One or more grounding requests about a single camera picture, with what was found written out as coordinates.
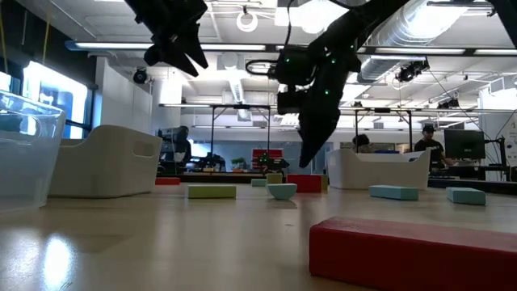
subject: red block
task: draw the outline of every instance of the red block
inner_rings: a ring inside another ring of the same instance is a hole
[[[179,185],[181,180],[179,178],[156,178],[156,185]]]
[[[517,290],[517,234],[333,217],[310,229],[315,276],[383,290]]]
[[[298,185],[296,192],[299,193],[321,193],[322,177],[320,175],[294,175],[289,174],[287,183]]]

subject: blue block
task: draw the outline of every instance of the blue block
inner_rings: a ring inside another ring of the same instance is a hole
[[[277,200],[289,200],[296,194],[297,185],[293,183],[286,184],[268,184],[267,191]]]
[[[371,186],[370,196],[397,200],[418,200],[418,189],[385,185]]]
[[[472,188],[447,188],[447,198],[457,204],[486,205],[486,194]]]
[[[251,187],[266,187],[267,180],[266,179],[252,179]]]

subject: white plastic bin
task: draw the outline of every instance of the white plastic bin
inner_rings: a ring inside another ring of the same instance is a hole
[[[65,113],[0,91],[0,213],[47,201]]]

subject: monitor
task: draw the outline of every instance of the monitor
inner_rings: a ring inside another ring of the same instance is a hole
[[[476,130],[446,129],[444,131],[447,158],[486,158],[485,134]]]

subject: cap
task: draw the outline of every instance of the cap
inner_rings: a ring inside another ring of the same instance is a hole
[[[434,131],[435,131],[435,128],[432,125],[426,125],[422,129],[423,133],[433,133]]]

